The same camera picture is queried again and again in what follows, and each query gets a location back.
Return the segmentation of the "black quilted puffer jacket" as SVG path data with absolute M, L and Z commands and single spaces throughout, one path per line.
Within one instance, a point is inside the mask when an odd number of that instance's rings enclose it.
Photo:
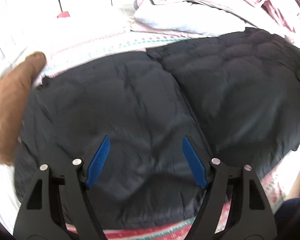
M 300 49 L 247 28 L 97 59 L 46 77 L 29 96 L 14 169 L 23 200 L 39 166 L 61 173 L 110 152 L 88 192 L 104 229 L 147 228 L 194 217 L 204 192 L 182 151 L 249 164 L 266 176 L 300 144 Z

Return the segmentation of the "christmas patterned knit blanket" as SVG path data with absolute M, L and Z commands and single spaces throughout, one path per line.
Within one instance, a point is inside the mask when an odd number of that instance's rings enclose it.
M 192 216 L 187 239 L 216 233 L 235 187 L 233 239 L 274 239 L 271 208 L 249 167 L 212 155 L 270 94 L 255 57 L 271 35 L 249 28 L 145 53 L 104 57 L 34 90 L 37 164 L 15 224 L 19 239 L 105 239 L 103 227 Z

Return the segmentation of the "brown folded blanket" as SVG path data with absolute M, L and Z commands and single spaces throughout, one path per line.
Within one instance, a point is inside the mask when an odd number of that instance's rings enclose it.
M 0 164 L 13 165 L 27 98 L 46 63 L 45 54 L 36 51 L 0 79 Z

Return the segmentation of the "grey bed sheet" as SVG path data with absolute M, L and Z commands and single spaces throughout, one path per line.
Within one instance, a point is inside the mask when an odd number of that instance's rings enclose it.
M 47 59 L 42 75 L 53 76 L 138 44 L 125 7 L 61 12 L 59 0 L 0 0 L 0 79 L 35 51 Z

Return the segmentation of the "light blue fleece blanket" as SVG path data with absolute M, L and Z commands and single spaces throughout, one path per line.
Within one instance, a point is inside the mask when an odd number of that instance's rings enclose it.
M 142 4 L 134 18 L 158 30 L 176 30 L 205 36 L 244 31 L 246 23 L 236 15 L 208 5 L 181 2 Z

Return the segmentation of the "red small object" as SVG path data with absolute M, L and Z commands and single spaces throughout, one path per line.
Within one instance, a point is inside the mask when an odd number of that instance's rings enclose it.
M 57 16 L 57 18 L 67 18 L 69 16 L 70 16 L 70 14 L 68 11 L 63 11 Z

